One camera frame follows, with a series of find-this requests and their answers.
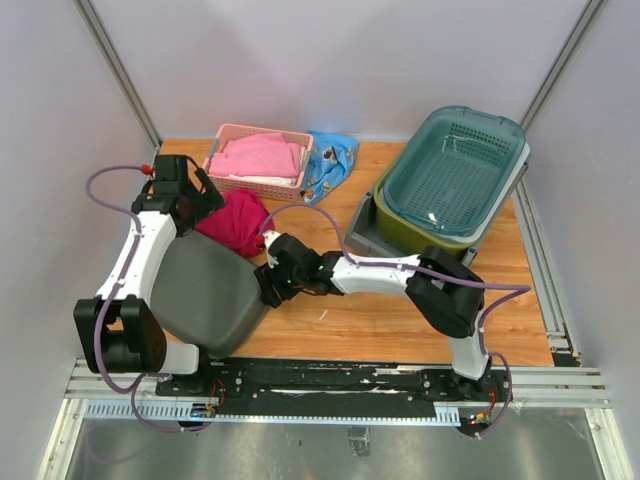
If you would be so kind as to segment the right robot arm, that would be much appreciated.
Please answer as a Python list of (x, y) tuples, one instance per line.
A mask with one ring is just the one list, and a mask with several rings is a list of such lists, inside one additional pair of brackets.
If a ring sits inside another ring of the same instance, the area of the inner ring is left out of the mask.
[(429, 247), (421, 254), (395, 259), (342, 251), (319, 254), (296, 237), (272, 230), (258, 235), (257, 243), (265, 249), (267, 261), (254, 274), (267, 305), (277, 308), (300, 293), (406, 298), (448, 338), (455, 392), (474, 400), (487, 391), (491, 360), (480, 327), (485, 286), (446, 251)]

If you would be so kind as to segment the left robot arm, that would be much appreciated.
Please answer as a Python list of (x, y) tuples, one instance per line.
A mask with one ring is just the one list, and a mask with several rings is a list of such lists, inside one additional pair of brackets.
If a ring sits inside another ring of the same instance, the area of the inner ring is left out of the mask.
[(118, 394), (133, 393), (146, 377), (169, 379), (190, 394), (207, 393), (214, 383), (205, 347), (167, 337), (150, 307), (153, 286), (171, 243), (221, 209), (225, 202), (213, 182), (187, 155), (159, 154), (138, 172), (147, 181), (132, 205), (124, 208), (93, 191), (98, 176), (85, 184), (96, 204), (127, 215), (123, 248), (96, 294), (77, 301), (73, 319), (88, 368)]

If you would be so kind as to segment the white perforated plastic basket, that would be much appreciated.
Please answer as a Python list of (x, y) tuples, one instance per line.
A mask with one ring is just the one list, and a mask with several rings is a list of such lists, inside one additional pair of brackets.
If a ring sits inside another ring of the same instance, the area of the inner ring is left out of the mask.
[(530, 146), (528, 143), (524, 144), (523, 150), (516, 162), (514, 170), (509, 175), (503, 189), (501, 190), (496, 203), (491, 207), (487, 217), (480, 223), (480, 225), (467, 236), (452, 236), (453, 244), (458, 246), (464, 246), (467, 248), (469, 245), (473, 246), (478, 244), (484, 239), (492, 223), (498, 217), (500, 211), (506, 204), (508, 197), (512, 194), (517, 183), (521, 180), (523, 174), (528, 168), (528, 157), (530, 155)]

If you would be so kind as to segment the teal translucent perforated basket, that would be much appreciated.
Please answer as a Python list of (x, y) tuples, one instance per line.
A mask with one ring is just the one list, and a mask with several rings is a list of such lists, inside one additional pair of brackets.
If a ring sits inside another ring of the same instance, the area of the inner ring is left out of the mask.
[(525, 143), (524, 130), (506, 117), (464, 106), (440, 108), (384, 180), (386, 204), (430, 233), (462, 237), (488, 216)]

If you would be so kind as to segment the dark grey plastic tub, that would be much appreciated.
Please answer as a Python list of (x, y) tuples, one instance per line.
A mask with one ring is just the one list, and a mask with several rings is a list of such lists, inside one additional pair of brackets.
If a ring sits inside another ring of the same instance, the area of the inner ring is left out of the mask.
[(198, 232), (173, 240), (151, 294), (151, 311), (179, 340), (213, 359), (233, 355), (268, 311), (254, 264)]

